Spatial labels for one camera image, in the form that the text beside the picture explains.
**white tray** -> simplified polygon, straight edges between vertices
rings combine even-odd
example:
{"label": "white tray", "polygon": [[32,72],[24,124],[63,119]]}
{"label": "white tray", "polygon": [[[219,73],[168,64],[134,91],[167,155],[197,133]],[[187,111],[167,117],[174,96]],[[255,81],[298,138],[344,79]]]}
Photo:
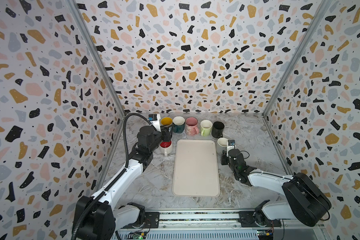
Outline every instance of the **white tray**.
{"label": "white tray", "polygon": [[217,197],[220,194],[215,142],[177,141],[173,194],[190,197]]}

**metal corner post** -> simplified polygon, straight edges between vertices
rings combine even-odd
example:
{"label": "metal corner post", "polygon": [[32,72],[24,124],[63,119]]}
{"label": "metal corner post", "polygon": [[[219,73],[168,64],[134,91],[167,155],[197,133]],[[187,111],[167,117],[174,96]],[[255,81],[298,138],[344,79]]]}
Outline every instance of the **metal corner post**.
{"label": "metal corner post", "polygon": [[106,86],[109,90],[109,93],[110,93],[112,99],[114,100],[114,102],[117,106],[117,109],[122,113],[123,116],[125,116],[125,111],[119,101],[119,98],[117,97],[116,91],[115,91],[112,83],[110,82],[109,75],[103,65],[103,62],[100,59],[100,56],[97,54],[96,47],[91,39],[91,35],[89,34],[89,30],[84,22],[84,19],[81,17],[80,10],[77,7],[76,1],[75,0],[66,0],[65,2],[67,3],[67,7],[68,7],[69,11],[72,13],[72,17],[73,17],[74,21],[77,23],[77,28],[81,32],[82,37],[83,37],[85,43],[87,44],[88,50],[89,50],[90,54],[92,55],[92,57],[95,61],[95,64],[97,65],[97,68],[99,69],[101,77],[104,79],[104,81],[106,83]]}
{"label": "metal corner post", "polygon": [[291,75],[294,67],[298,63],[301,55],[303,54],[304,50],[308,46],[309,41],[311,40],[313,34],[316,32],[317,27],[320,25],[321,20],[324,18],[325,13],[327,12],[330,4],[332,3],[332,0],[322,0],[319,7],[316,10],[315,16],[313,17],[313,20],[310,23],[310,26],[306,32],[306,34],[303,36],[301,43],[298,45],[298,48],[295,52],[295,54],[292,56],[291,61],[289,62],[286,70],[284,71],[283,75],[281,76],[281,79],[279,83],[276,86],[276,89],[273,91],[273,94],[268,101],[267,106],[264,109],[263,116],[267,116],[270,112],[271,108],[273,107],[273,103],[276,101],[277,96],[283,89],[283,86],[286,84],[289,76]]}
{"label": "metal corner post", "polygon": [[96,187],[96,191],[98,191],[102,185],[103,185],[103,181],[104,179],[106,178],[106,175],[107,175],[107,172],[108,172],[108,169],[109,169],[109,165],[111,163],[111,160],[112,160],[112,157],[114,155],[114,152],[116,150],[116,146],[119,142],[119,139],[120,139],[120,136],[121,136],[121,133],[122,133],[122,125],[123,125],[123,122],[125,121],[125,111],[119,101],[119,98],[116,94],[116,91],[112,85],[112,83],[110,82],[110,78],[105,70],[105,67],[103,65],[103,62],[102,60],[100,59],[100,56],[97,54],[97,50],[96,50],[96,46],[94,45],[92,39],[91,39],[91,35],[89,34],[89,31],[86,27],[86,24],[83,20],[83,18],[81,17],[81,14],[80,14],[80,10],[79,8],[77,7],[77,3],[75,0],[65,0],[65,2],[67,3],[67,7],[69,9],[69,11],[71,12],[72,14],[72,17],[74,19],[74,21],[77,23],[77,28],[79,29],[79,31],[81,32],[82,34],[82,37],[88,47],[88,50],[90,52],[90,54],[92,55],[93,59],[94,59],[94,62],[95,64],[97,65],[97,68],[99,69],[99,72],[100,72],[100,75],[101,77],[104,79],[104,82],[106,83],[106,87],[107,89],[109,90],[109,93],[113,99],[113,101],[115,102],[116,104],[116,109],[119,110],[119,112],[121,113],[121,118],[122,118],[122,121],[121,121],[121,124],[120,124],[120,127],[119,129],[117,130],[116,132],[116,135],[114,136],[114,141],[113,141],[113,145],[111,147],[111,150],[110,150],[110,153],[109,155],[107,156],[107,162],[104,166],[104,170],[102,171],[100,177],[99,177],[99,180],[98,180],[98,184],[97,184],[97,187]]}
{"label": "metal corner post", "polygon": [[268,121],[265,118],[263,118],[263,122],[264,122],[265,127],[267,128],[269,136],[271,137],[271,141],[273,143],[273,146],[275,147],[277,155],[279,156],[281,165],[283,166],[285,173],[292,175],[293,173],[292,173],[291,168],[288,165],[287,159],[284,157],[279,144],[276,142],[276,138],[274,138],[274,136],[272,134],[271,126],[268,124]]}

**wire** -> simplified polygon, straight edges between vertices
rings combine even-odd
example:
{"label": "wire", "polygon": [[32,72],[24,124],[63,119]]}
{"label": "wire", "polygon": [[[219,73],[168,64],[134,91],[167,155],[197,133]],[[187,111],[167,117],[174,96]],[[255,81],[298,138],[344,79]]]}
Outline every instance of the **wire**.
{"label": "wire", "polygon": [[[126,168],[128,168],[129,165],[129,154],[128,154],[128,145],[127,145],[127,136],[126,136],[126,126],[127,126],[127,120],[130,116],[139,116],[140,118],[144,119],[146,122],[149,123],[149,125],[151,125],[152,123],[146,119],[144,116],[138,114],[138,113],[130,113],[128,114],[123,122],[123,137],[124,137],[124,148],[125,148],[125,168],[117,175],[117,177],[115,177],[115,179],[105,188],[105,191],[108,191],[116,182],[117,180],[120,179],[120,177],[127,171]],[[88,215],[88,213],[92,210],[92,208],[94,207],[95,204],[98,203],[98,201],[102,198],[102,196],[104,196],[106,194],[105,191],[102,191],[94,200],[92,200],[92,202],[84,209],[84,211],[82,212],[82,214],[80,215],[79,219],[77,220],[77,223],[72,231],[72,237],[71,240],[76,240],[76,236],[77,236],[77,232],[79,231],[79,228],[81,227],[84,218]],[[117,233],[117,231],[115,232],[117,239],[120,239],[119,234]]]}
{"label": "wire", "polygon": [[272,176],[275,176],[275,177],[280,177],[280,178],[284,178],[284,179],[288,179],[288,180],[294,181],[294,182],[297,183],[300,187],[302,187],[302,188],[305,190],[306,193],[308,193],[309,195],[311,195],[311,196],[327,211],[328,218],[327,218],[327,219],[320,219],[320,220],[321,220],[321,221],[328,221],[328,220],[331,218],[331,215],[329,214],[329,211],[327,210],[327,208],[326,208],[314,195],[312,195],[302,184],[298,183],[296,180],[290,179],[290,178],[286,178],[286,177],[282,177],[282,176],[278,176],[278,175],[271,174],[271,173],[267,173],[267,172],[262,172],[261,174],[268,174],[268,175],[272,175]]}
{"label": "wire", "polygon": [[149,229],[148,229],[148,232],[147,233],[149,233],[149,231],[151,230],[151,226],[152,226],[152,224],[151,224],[151,221],[147,218],[147,220],[149,221]]}
{"label": "wire", "polygon": [[106,192],[102,191],[92,202],[84,209],[82,214],[80,215],[79,219],[77,220],[77,223],[72,231],[72,237],[71,240],[76,240],[77,232],[79,231],[79,228],[81,227],[82,222],[84,221],[84,218],[87,216],[87,214],[92,210],[94,205],[104,196]]}
{"label": "wire", "polygon": [[144,220],[144,222],[143,222],[143,228],[141,228],[141,229],[139,229],[139,230],[137,230],[137,231],[135,231],[134,233],[137,233],[137,232],[139,232],[139,231],[142,231],[144,228],[145,228],[145,225],[146,225],[147,223],[145,222],[145,220]]}
{"label": "wire", "polygon": [[249,158],[249,157],[250,157],[250,153],[249,153],[249,152],[244,151],[244,150],[242,150],[242,151],[240,151],[240,152],[246,152],[246,153],[248,153],[248,156],[247,156],[245,159],[247,159],[247,158]]}
{"label": "wire", "polygon": [[283,237],[282,237],[280,240],[283,240],[283,239],[284,239],[284,233],[285,233],[284,219],[282,219],[282,221],[283,221]]}
{"label": "wire", "polygon": [[121,240],[119,233],[117,231],[115,232],[115,234],[116,234],[117,240]]}
{"label": "wire", "polygon": [[151,125],[152,123],[146,119],[144,116],[138,114],[138,113],[130,113],[127,116],[125,116],[124,122],[123,122],[123,138],[124,138],[124,148],[125,148],[125,168],[128,168],[129,165],[129,151],[128,151],[128,143],[127,143],[127,120],[130,116],[139,116],[140,118],[144,119],[146,122]]}
{"label": "wire", "polygon": [[269,232],[270,230],[272,230],[272,233],[273,233],[273,231],[274,231],[273,220],[271,220],[271,222],[272,222],[272,227],[270,229],[268,229],[266,232]]}
{"label": "wire", "polygon": [[133,147],[132,147],[132,151],[135,150],[135,147],[137,146],[138,143],[139,143],[139,142],[135,142],[135,144],[134,144]]}

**red mug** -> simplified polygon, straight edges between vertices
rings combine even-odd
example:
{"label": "red mug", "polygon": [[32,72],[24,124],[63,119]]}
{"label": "red mug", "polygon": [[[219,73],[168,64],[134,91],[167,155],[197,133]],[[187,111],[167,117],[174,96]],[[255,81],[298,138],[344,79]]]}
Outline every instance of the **red mug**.
{"label": "red mug", "polygon": [[172,152],[172,149],[172,141],[160,143],[160,151],[164,154],[164,156],[168,156],[168,154]]}

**white mug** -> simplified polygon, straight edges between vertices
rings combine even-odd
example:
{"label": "white mug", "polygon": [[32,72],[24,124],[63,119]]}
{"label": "white mug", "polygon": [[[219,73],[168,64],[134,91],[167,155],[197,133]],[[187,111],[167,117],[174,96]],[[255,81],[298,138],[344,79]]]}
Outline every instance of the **white mug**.
{"label": "white mug", "polygon": [[161,153],[164,154],[164,156],[168,156],[172,152],[172,149],[173,149],[172,141],[160,143],[159,148],[160,148]]}
{"label": "white mug", "polygon": [[226,139],[225,137],[219,138],[216,144],[216,152],[218,154],[222,154],[224,149],[227,150],[227,146],[228,146],[228,139]]}

